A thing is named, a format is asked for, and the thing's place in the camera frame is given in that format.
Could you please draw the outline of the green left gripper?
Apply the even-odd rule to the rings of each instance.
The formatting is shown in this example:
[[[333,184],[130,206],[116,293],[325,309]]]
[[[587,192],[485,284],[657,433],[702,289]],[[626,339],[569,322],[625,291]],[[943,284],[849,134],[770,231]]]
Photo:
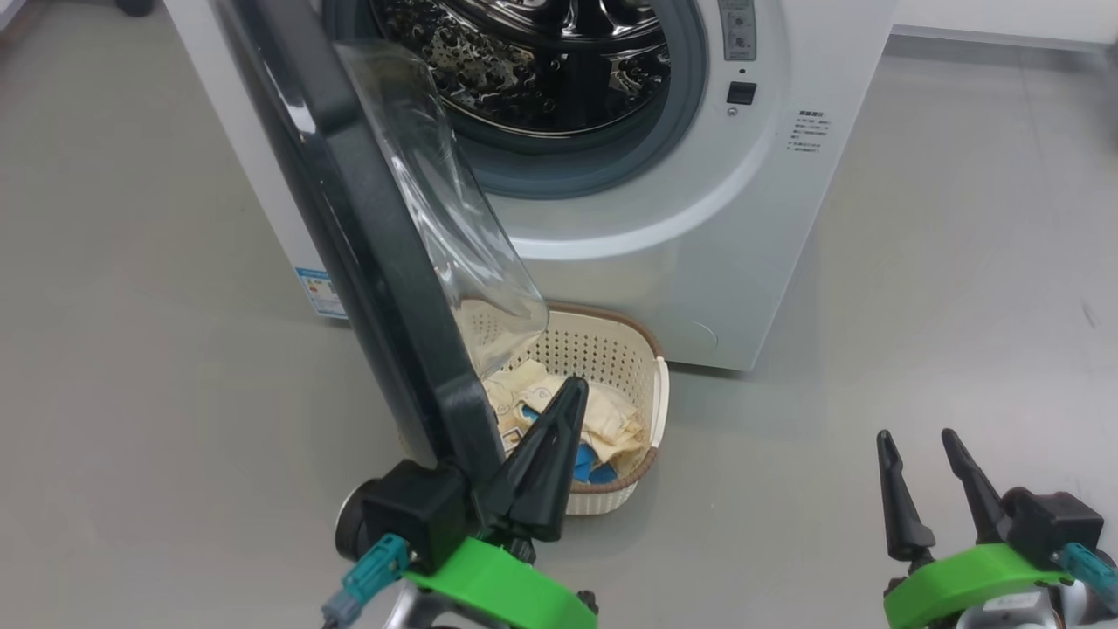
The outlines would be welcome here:
[[[480,487],[480,513],[490,535],[543,543],[562,539],[588,401],[590,384],[567,378],[506,463]],[[479,539],[459,542],[432,574],[410,569],[404,578],[510,628],[598,627],[598,616],[575,591]]]

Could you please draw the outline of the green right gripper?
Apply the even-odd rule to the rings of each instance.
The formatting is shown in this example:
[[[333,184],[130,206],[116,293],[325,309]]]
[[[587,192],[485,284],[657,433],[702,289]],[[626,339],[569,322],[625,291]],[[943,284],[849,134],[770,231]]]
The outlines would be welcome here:
[[[1059,585],[1065,626],[1084,626],[1086,591],[1059,566],[1059,543],[1002,544],[1010,534],[1011,518],[1001,494],[974,461],[959,435],[945,427],[942,450],[963,493],[976,532],[976,545],[945,560],[934,560],[935,535],[915,508],[903,478],[903,460],[889,430],[877,433],[877,458],[884,517],[887,554],[909,563],[908,576],[884,594],[884,616],[891,628],[926,628],[961,616],[972,606],[992,598],[1014,595],[1039,585]]]

